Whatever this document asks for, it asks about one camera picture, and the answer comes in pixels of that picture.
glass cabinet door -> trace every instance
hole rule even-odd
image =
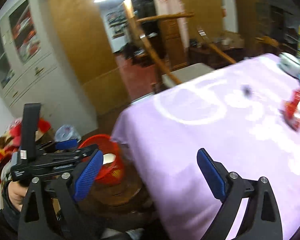
[[[24,1],[10,16],[13,40],[23,64],[27,63],[39,50],[40,40],[31,17],[29,1]]]
[[[3,89],[14,75],[15,73],[9,64],[0,35],[0,83]]]

blue gripper pad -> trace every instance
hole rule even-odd
[[[95,177],[103,165],[103,153],[98,150],[74,183],[73,198],[76,202],[83,200],[89,193]]]
[[[223,202],[226,198],[226,184],[203,148],[198,151],[197,163],[213,196]]]
[[[78,147],[78,142],[76,139],[58,142],[55,146],[56,150],[67,150],[74,147]]]

purple tablecloth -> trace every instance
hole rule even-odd
[[[213,71],[130,106],[118,118],[112,138],[129,146],[172,240],[199,240],[221,206],[196,162],[202,147],[228,171],[269,179],[284,240],[300,226],[300,132],[279,113],[299,85],[278,61],[266,54]],[[246,204],[227,239],[235,237]]]

white and red curtain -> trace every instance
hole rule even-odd
[[[175,14],[184,12],[184,5],[182,0],[154,0],[155,9],[157,15],[162,14]],[[186,18],[179,18],[178,19],[180,36],[182,39],[183,47],[189,47],[189,33],[187,27]]]

white cabinet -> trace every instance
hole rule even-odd
[[[0,21],[0,95],[15,117],[26,103],[42,103],[41,116],[56,130],[81,135],[98,128],[54,31],[47,0],[19,0]]]

